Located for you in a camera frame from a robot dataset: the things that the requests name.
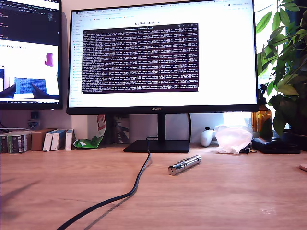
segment silver flashlight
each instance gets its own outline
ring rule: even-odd
[[[199,155],[190,158],[185,158],[181,161],[177,161],[177,164],[169,166],[168,172],[170,175],[174,176],[177,173],[180,173],[196,164],[199,164],[200,162],[201,162],[201,157]]]

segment plastic bag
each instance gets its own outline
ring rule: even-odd
[[[104,137],[106,131],[106,119],[104,114],[99,115],[97,117],[97,123],[98,123],[98,132],[91,140],[88,139],[76,140],[73,145],[78,148],[96,149],[99,143],[101,142],[102,138]]]
[[[219,153],[239,154],[252,140],[253,135],[247,126],[226,126],[215,127],[215,137],[219,143],[216,151]]]

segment snack bag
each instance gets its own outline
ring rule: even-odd
[[[104,114],[97,116],[97,123],[98,123],[98,132],[92,138],[92,140],[88,139],[80,139],[76,140],[73,145],[78,148],[90,148],[96,149],[101,142],[102,138],[104,137],[106,131],[106,118]]]

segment black cable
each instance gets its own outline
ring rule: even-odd
[[[0,121],[0,125],[1,125],[3,128],[7,128],[7,127],[5,127],[5,126],[2,124],[1,121]],[[2,131],[5,132],[5,133],[9,133],[9,132],[10,132],[8,129],[7,129],[7,130],[2,129]]]
[[[190,113],[188,113],[188,118],[189,118],[189,143],[191,143],[191,129],[192,129],[192,125],[191,125],[191,115]]]
[[[72,223],[76,222],[78,219],[84,217],[85,215],[89,214],[90,212],[94,211],[95,209],[97,208],[100,208],[102,207],[103,205],[107,205],[109,203],[112,203],[114,201],[117,201],[117,200],[121,200],[121,199],[124,199],[128,196],[131,196],[135,191],[136,191],[136,188],[138,187],[139,185],[139,180],[140,180],[140,177],[141,177],[141,174],[143,173],[143,170],[150,158],[150,151],[149,151],[149,138],[157,138],[157,137],[147,137],[146,140],[147,140],[147,152],[148,152],[148,156],[147,156],[147,159],[145,161],[145,163],[143,164],[143,166],[141,167],[140,171],[139,171],[139,174],[138,176],[136,177],[136,180],[135,180],[135,183],[134,183],[134,186],[133,188],[131,189],[130,192],[126,193],[126,194],[123,194],[123,195],[119,195],[119,196],[116,196],[114,198],[111,198],[111,199],[108,199],[108,200],[105,200],[103,202],[100,202],[94,206],[91,206],[89,207],[88,209],[84,210],[83,212],[80,212],[79,214],[77,214],[76,216],[74,216],[73,218],[71,218],[70,220],[66,221],[63,225],[61,225],[57,230],[64,230],[66,229],[69,225],[71,225]]]

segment wooden desk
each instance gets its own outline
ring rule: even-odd
[[[123,146],[1,155],[1,230],[55,230],[128,192],[146,153]],[[201,155],[178,176],[168,166]],[[307,154],[152,154],[133,197],[86,215],[73,230],[295,230],[307,228]]]

